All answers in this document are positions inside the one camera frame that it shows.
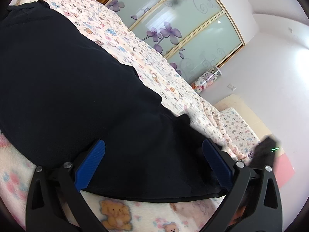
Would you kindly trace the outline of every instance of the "patterned bedsheet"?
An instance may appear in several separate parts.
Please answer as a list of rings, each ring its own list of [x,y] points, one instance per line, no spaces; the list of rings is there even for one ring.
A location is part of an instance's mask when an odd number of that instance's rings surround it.
[[[11,4],[19,5],[33,1],[37,0],[13,0]],[[230,139],[219,111],[196,94],[166,59],[138,39],[116,13],[95,0],[45,1],[52,9],[66,16],[83,35],[102,46],[119,62],[133,66],[141,81],[161,95],[162,104],[175,115],[187,113],[191,118],[192,127],[222,145],[233,159],[245,163],[250,161]],[[115,94],[118,95],[123,86],[126,86],[125,81],[115,81]],[[27,192],[35,167],[0,132],[0,196],[23,227]],[[154,204],[112,200],[83,191],[81,193],[106,228],[135,232],[198,231],[223,199]],[[69,220],[75,223],[65,203],[63,207]],[[122,210],[126,216],[111,212],[112,209]]]
[[[234,144],[251,158],[254,147],[260,142],[254,131],[233,107],[221,111],[220,117]]]

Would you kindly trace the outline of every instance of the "bed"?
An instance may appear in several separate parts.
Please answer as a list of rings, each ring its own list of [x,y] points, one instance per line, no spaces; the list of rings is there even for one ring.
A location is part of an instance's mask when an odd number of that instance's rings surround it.
[[[37,0],[12,0],[19,5]],[[188,114],[191,126],[210,137],[234,160],[248,164],[251,148],[237,146],[230,137],[229,127],[214,106],[201,98],[152,47],[138,39],[121,21],[116,13],[95,0],[44,0],[50,7],[66,16],[87,38],[93,40],[120,63],[133,66],[140,80],[163,99],[162,104],[176,116]],[[115,81],[110,90],[121,93],[125,81]],[[27,192],[36,166],[13,147],[0,131],[0,197],[14,217],[25,228]],[[86,202],[100,221],[106,221],[102,205],[126,207],[130,214],[127,229],[164,232],[170,228],[195,232],[209,220],[223,197],[202,201],[171,204],[141,203],[112,200],[81,191]],[[63,209],[73,224],[76,224],[66,203]]]

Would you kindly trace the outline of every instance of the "teddy bear print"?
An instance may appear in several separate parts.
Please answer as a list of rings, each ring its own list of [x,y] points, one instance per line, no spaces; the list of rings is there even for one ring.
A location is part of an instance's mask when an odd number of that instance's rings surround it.
[[[132,230],[131,214],[129,207],[121,202],[103,200],[100,202],[101,214],[106,215],[107,219],[102,224],[108,230]]]
[[[162,226],[165,230],[165,232],[179,232],[179,229],[176,225],[176,223],[174,222],[171,222],[171,223],[168,223],[168,224],[163,224]]]
[[[84,29],[84,31],[86,31],[88,34],[92,34],[93,33],[89,28]]]
[[[20,5],[20,0],[16,0],[15,6]]]
[[[95,43],[97,43],[97,44],[100,45],[100,46],[103,46],[103,45],[104,45],[104,43],[101,42],[100,40],[96,40]]]
[[[158,80],[157,77],[152,77],[152,78],[153,78],[153,80],[154,80],[155,82],[157,82],[157,83],[159,84],[159,80]]]

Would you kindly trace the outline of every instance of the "purple flower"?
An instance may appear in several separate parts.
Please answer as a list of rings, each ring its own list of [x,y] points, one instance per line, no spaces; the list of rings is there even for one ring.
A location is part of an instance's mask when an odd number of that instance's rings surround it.
[[[162,47],[161,47],[160,45],[158,45],[158,44],[155,44],[155,45],[154,45],[154,49],[155,49],[157,52],[159,52],[160,54],[161,54],[162,51],[163,51]]]
[[[109,4],[107,4],[106,7],[110,10],[118,12],[120,10],[120,8],[125,7],[125,4],[124,4],[124,2],[119,2],[119,0],[112,0]]]
[[[177,64],[176,63],[170,63],[170,66],[173,67],[174,70],[176,70],[176,72],[181,75],[181,70],[177,70]]]
[[[154,41],[155,43],[157,43],[159,41],[159,39],[162,38],[162,35],[160,33],[157,33],[157,29],[156,28],[151,28],[146,33],[147,33],[147,36],[152,37],[152,41]]]
[[[175,70],[177,69],[177,64],[176,63],[170,63],[170,66],[173,67]]]
[[[178,38],[181,38],[181,33],[178,29],[172,29],[172,26],[169,22],[164,22],[164,26],[166,29],[161,28],[160,32],[164,37],[170,37],[170,41],[172,44],[177,45],[178,42]]]

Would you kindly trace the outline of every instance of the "wall switch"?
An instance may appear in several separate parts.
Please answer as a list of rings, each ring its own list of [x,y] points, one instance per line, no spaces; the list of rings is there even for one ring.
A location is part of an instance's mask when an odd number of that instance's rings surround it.
[[[232,85],[232,84],[229,84],[228,87],[231,89],[231,90],[235,90],[236,89],[236,86]]]

